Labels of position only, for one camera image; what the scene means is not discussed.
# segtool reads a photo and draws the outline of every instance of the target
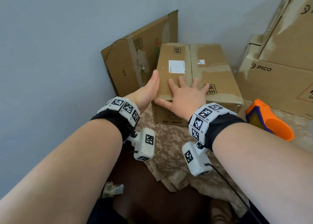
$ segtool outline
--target wall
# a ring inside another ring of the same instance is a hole
[[[264,33],[281,0],[175,0],[178,40],[221,43],[229,64],[240,64],[249,38]]]
[[[115,94],[100,51],[173,0],[0,0],[0,198]]]

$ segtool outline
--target dark brown floor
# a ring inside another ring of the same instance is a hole
[[[210,198],[187,186],[171,193],[157,182],[146,165],[127,152],[134,148],[123,146],[108,181],[124,184],[124,193],[114,197],[113,207],[125,218],[140,223],[209,223]]]

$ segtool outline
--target white shipping label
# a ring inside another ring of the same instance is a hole
[[[204,60],[199,60],[200,62],[198,62],[198,65],[205,65],[205,61]]]
[[[168,61],[168,72],[184,74],[185,73],[185,61]]]

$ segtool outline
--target brown patterned fabric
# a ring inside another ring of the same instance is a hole
[[[251,102],[246,100],[245,106],[243,106],[238,116],[243,118],[245,109],[250,104]],[[313,151],[311,121],[279,110],[273,110],[273,112],[295,131],[295,144]],[[156,180],[161,181],[170,192],[176,192],[190,185],[197,189],[200,194],[230,202],[238,216],[242,216],[247,211],[239,198],[214,170],[198,177],[190,174],[182,153],[182,146],[188,141],[195,140],[189,134],[187,127],[161,123],[155,125],[153,123],[151,105],[140,115],[137,129],[140,131],[144,127],[153,129],[156,133],[154,157],[146,161],[145,164]],[[230,178],[215,155],[211,151],[208,151],[207,155],[213,166],[221,172],[242,198],[248,202],[248,198]]]

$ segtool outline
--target person's left hand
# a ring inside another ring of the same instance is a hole
[[[149,106],[149,103],[154,100],[156,93],[159,90],[159,86],[159,74],[157,70],[154,70],[152,77],[144,87],[141,87],[137,91],[125,96],[124,98],[133,101],[139,108],[140,113],[142,114]]]

